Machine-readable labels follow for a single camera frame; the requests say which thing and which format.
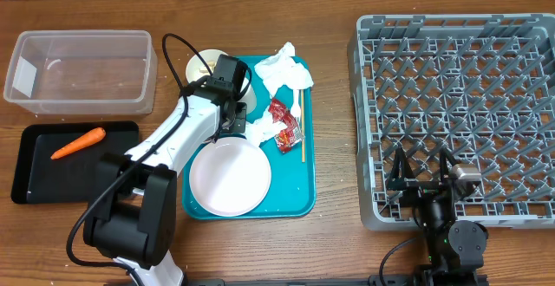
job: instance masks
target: white paper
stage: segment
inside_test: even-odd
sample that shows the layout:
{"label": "white paper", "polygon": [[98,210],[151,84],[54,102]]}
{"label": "white paper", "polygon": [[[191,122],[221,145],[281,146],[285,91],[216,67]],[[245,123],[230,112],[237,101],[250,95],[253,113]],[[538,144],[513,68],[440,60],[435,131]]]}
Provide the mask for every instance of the white paper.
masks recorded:
{"label": "white paper", "polygon": [[29,61],[19,56],[19,61],[17,61],[16,67],[16,75],[14,77],[14,88],[30,98],[33,94],[35,78],[36,67],[29,63]]}

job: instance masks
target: dish rack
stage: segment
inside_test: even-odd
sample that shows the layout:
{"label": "dish rack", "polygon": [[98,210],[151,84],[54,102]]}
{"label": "dish rack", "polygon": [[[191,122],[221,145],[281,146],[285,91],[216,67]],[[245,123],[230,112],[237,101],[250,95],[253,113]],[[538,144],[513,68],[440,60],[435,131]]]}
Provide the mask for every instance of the dish rack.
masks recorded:
{"label": "dish rack", "polygon": [[412,230],[385,181],[402,146],[416,178],[446,147],[482,182],[455,204],[486,226],[555,227],[555,16],[362,16],[349,43],[361,219]]}

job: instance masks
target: transparent container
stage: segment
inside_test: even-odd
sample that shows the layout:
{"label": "transparent container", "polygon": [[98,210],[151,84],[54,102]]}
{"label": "transparent container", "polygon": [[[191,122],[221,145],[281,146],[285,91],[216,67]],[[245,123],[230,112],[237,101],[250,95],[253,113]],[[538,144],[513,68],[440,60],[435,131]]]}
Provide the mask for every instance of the transparent container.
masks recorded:
{"label": "transparent container", "polygon": [[26,31],[3,97],[35,114],[148,114],[157,66],[143,30]]}

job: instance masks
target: white napkin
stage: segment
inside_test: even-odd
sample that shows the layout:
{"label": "white napkin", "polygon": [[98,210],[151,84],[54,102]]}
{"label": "white napkin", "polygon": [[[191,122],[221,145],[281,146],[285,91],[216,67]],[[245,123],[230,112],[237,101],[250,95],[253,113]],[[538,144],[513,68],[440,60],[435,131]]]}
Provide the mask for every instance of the white napkin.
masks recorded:
{"label": "white napkin", "polygon": [[287,42],[276,55],[263,59],[254,66],[254,71],[262,79],[270,97],[274,97],[283,85],[292,90],[303,90],[314,85],[310,72],[303,64],[296,63],[292,56],[295,56],[295,47]]}
{"label": "white napkin", "polygon": [[261,118],[245,124],[245,137],[254,146],[260,146],[262,142],[273,138],[285,128],[287,126],[282,121],[274,123],[271,113],[266,108]]}

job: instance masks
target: carrot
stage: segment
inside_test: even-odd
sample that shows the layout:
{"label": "carrot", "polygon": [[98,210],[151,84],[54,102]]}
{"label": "carrot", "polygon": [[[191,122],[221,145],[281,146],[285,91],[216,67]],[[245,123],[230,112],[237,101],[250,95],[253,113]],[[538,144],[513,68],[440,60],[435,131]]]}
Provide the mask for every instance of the carrot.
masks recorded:
{"label": "carrot", "polygon": [[67,144],[66,146],[60,148],[50,157],[51,159],[59,159],[63,156],[75,153],[87,146],[92,146],[96,144],[106,136],[106,131],[101,127],[97,127],[79,137],[77,140]]}

